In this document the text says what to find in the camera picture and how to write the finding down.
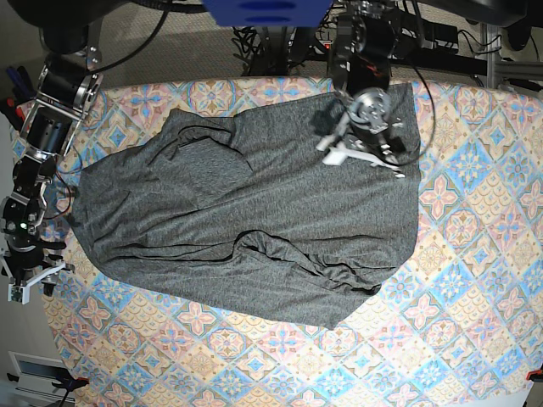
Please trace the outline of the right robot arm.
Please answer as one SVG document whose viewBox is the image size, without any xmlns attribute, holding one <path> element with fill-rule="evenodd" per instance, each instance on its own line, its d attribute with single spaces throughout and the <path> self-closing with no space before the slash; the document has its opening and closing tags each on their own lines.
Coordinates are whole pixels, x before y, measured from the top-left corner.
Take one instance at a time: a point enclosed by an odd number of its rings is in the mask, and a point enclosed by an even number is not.
<svg viewBox="0 0 543 407">
<path fill-rule="evenodd" d="M 1 206 L 2 273 L 9 279 L 8 301 L 27 304 L 37 283 L 50 296 L 59 272 L 70 271 L 61 256 L 66 245 L 41 238 L 46 219 L 44 193 L 60 178 L 57 166 L 93 106 L 103 80 L 96 69 L 102 56 L 102 22 L 75 29 L 40 31 L 48 55 L 39 75 L 31 109 L 20 123 L 25 149 L 13 169 L 13 191 Z"/>
</svg>

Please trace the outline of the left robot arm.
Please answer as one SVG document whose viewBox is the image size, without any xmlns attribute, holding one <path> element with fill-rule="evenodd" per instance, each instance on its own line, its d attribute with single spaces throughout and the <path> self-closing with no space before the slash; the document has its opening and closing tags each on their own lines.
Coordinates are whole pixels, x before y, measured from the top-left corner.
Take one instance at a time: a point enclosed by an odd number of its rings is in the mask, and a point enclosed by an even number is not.
<svg viewBox="0 0 543 407">
<path fill-rule="evenodd" d="M 328 68 L 343 113 L 316 149 L 325 153 L 325 165 L 358 159 L 402 179 L 417 151 L 409 152 L 400 139 L 406 122 L 389 95 L 390 60 L 399 40 L 393 9 L 391 1 L 348 1 L 336 16 Z"/>
</svg>

